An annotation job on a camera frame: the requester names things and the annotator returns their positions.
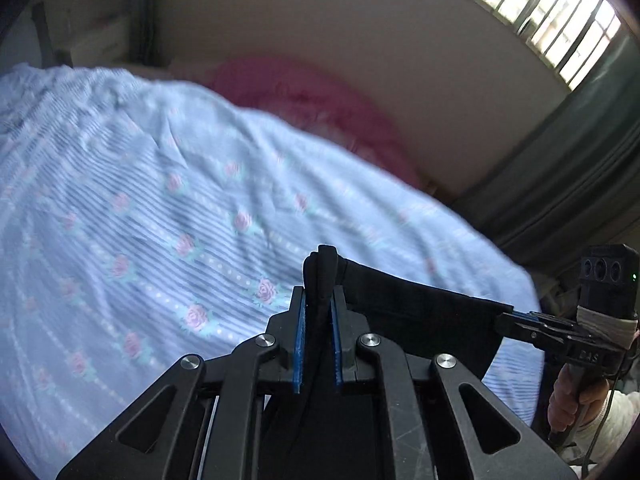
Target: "bed sheet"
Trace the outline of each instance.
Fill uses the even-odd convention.
[[[18,66],[0,79],[0,423],[50,480],[181,355],[262,332],[319,244],[537,310],[528,274],[356,156],[185,82]],[[542,354],[484,382],[525,421]]]

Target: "pink pillow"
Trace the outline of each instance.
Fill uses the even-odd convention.
[[[270,112],[420,187],[391,121],[344,83],[306,64],[270,56],[232,59],[210,74],[209,81],[198,82],[233,104]]]

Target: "white sleeve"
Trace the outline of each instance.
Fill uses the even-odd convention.
[[[596,463],[604,462],[615,454],[640,413],[640,392],[632,392],[628,395],[621,392],[609,393],[609,395],[612,394],[613,400],[609,415],[591,453],[591,460]],[[583,453],[586,453],[591,445],[600,421],[607,410],[608,402],[609,396],[607,396],[598,416],[575,433],[575,443]]]

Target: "camera lens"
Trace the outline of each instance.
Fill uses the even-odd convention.
[[[596,262],[596,279],[604,280],[604,277],[607,275],[607,264],[601,258]]]
[[[611,266],[611,279],[614,282],[620,279],[620,264],[618,262],[614,262]]]

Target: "metal window grille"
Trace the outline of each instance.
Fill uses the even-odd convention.
[[[607,0],[477,0],[573,90],[620,28]]]

